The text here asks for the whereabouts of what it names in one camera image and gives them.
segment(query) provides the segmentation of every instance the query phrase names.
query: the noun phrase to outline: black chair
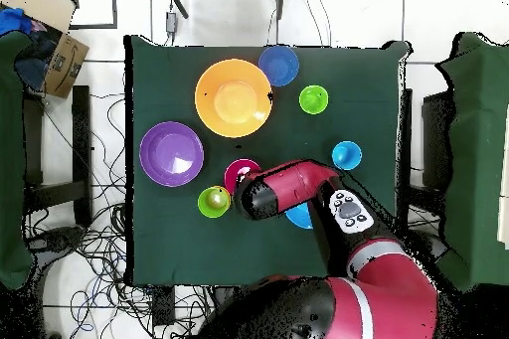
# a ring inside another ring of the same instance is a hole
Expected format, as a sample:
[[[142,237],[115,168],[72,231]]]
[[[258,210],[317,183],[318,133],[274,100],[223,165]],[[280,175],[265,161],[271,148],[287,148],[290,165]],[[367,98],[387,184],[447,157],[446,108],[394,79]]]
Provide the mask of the black chair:
[[[33,261],[25,283],[8,289],[0,282],[0,339],[60,339],[48,337],[44,325],[43,291],[51,265],[73,252],[91,224],[90,129],[88,86],[73,88],[73,181],[42,185],[41,136],[44,115],[41,99],[24,92],[24,132],[27,171],[25,215],[64,202],[74,202],[75,227],[44,232],[25,242]]]

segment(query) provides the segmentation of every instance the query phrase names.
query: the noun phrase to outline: light blue bowl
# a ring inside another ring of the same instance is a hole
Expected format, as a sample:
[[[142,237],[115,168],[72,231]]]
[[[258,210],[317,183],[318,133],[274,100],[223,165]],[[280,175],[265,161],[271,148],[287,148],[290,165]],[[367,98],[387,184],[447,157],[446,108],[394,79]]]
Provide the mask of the light blue bowl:
[[[361,163],[361,148],[352,141],[339,142],[332,150],[332,162],[340,169],[350,171]]]
[[[313,224],[311,224],[311,216],[309,215],[309,210],[307,209],[307,202],[301,203],[294,208],[288,209],[284,214],[299,228],[303,228],[304,230],[313,229]]]

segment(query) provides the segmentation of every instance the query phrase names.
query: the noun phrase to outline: lime green bowl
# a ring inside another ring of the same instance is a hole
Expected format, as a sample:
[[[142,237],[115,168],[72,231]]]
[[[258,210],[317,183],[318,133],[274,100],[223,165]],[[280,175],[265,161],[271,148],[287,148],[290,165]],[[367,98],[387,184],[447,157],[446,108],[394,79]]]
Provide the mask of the lime green bowl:
[[[205,189],[198,198],[198,209],[207,218],[221,217],[232,204],[228,190],[221,186]]]
[[[300,107],[311,115],[319,114],[329,103],[329,94],[322,86],[311,85],[304,88],[298,98]]]

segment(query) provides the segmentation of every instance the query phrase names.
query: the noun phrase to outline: table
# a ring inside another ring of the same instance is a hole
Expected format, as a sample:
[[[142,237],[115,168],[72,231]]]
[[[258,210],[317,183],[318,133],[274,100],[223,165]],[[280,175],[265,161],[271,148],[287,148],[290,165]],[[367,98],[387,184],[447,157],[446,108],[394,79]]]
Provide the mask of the table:
[[[395,213],[395,143],[403,89],[399,74],[407,43],[393,42],[384,49],[294,48],[299,74],[290,85],[272,89],[268,121],[239,139],[221,137],[201,122],[194,89],[211,64],[230,58],[257,64],[263,48],[166,48],[138,37],[125,37],[124,44],[126,113],[133,110],[126,125],[126,141],[132,143],[126,160],[133,164],[126,167],[127,215],[132,211],[133,223],[132,229],[126,226],[126,277],[135,285],[237,285],[274,273],[326,274],[313,232],[297,228],[285,216],[255,222],[235,209],[216,220],[200,214],[200,192],[222,185],[225,169],[240,157],[261,168],[306,157],[330,164],[333,146],[353,140],[363,149],[356,178]],[[319,115],[299,107],[299,93],[307,85],[323,85],[329,92],[329,105]],[[145,132],[167,120],[193,128],[205,150],[198,177],[173,189],[152,182],[138,158]]]

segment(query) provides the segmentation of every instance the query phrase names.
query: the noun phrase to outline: power adapter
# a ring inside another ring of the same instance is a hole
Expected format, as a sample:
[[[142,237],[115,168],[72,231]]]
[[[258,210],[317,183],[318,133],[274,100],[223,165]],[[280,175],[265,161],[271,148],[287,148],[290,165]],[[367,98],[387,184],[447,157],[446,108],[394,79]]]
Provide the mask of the power adapter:
[[[177,13],[166,12],[166,32],[175,35],[177,32]]]

